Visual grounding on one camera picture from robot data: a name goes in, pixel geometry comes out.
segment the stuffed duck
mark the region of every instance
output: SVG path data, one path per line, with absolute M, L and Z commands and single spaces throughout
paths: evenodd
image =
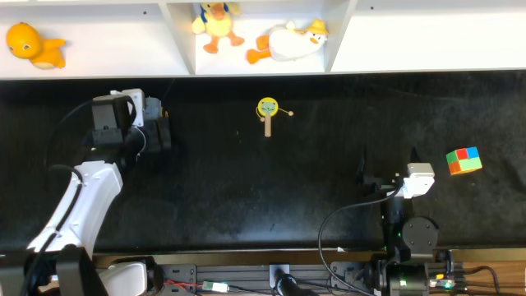
M 314 20 L 305 30 L 296 30 L 292 21 L 285 27 L 275 27 L 268 35 L 257 38 L 257 49 L 247 52 L 247 60 L 255 64 L 262 58 L 273 58 L 278 62 L 292 61 L 315 53 L 327 41 L 329 32 L 325 29 L 325 22 Z
M 39 32 L 26 23 L 14 25 L 7 32 L 7 46 L 17 58 L 29 59 L 41 70 L 64 68 L 66 61 L 60 47 L 66 45 L 62 39 L 44 39 Z
M 217 53 L 219 39 L 229 37 L 232 46 L 239 46 L 245 39 L 236 36 L 233 31 L 233 22 L 230 12 L 238 15 L 241 12 L 239 4 L 233 2 L 203 2 L 201 4 L 201 14 L 191 25 L 195 34 L 206 31 L 212 37 L 212 41 L 203 48 L 208 53 Z

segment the blue cube face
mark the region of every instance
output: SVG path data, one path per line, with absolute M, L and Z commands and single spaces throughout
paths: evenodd
M 468 150 L 468 158 L 472 159 L 472 158 L 478 157 L 477 147 L 471 147 L 471 148 L 468 148 L 467 150 Z

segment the rubik's cube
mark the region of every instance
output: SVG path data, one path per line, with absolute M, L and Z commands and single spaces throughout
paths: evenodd
M 447 158 L 447 164 L 450 166 L 451 175 L 470 173 L 477 169 L 482 169 L 477 147 L 458 149 L 448 153 L 445 157 Z

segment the black tabletop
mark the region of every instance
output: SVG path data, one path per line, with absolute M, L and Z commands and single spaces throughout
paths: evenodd
M 96 252 L 315 247 L 321 221 L 359 200 L 362 148 L 379 176 L 404 173 L 411 149 L 436 183 L 413 199 L 442 247 L 526 241 L 523 72 L 4 81 L 0 83 L 0 251 L 24 248 L 48 221 L 67 175 L 44 189 L 44 146 L 60 118 L 110 90 L 163 98 L 174 149 L 143 155 L 99 232 Z M 294 111 L 255 113 L 270 96 Z M 52 163 L 78 164 L 90 111 L 58 134 Z M 483 169 L 450 176 L 445 155 L 476 146 Z M 379 206 L 339 215 L 327 246 L 383 247 Z

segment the duck beak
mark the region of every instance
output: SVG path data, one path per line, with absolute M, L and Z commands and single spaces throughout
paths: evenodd
M 217 3 L 215 4 L 211 9 L 210 12 L 212 12 L 212 16 L 218 21 L 221 21 L 224 19 L 224 5 L 223 3 Z

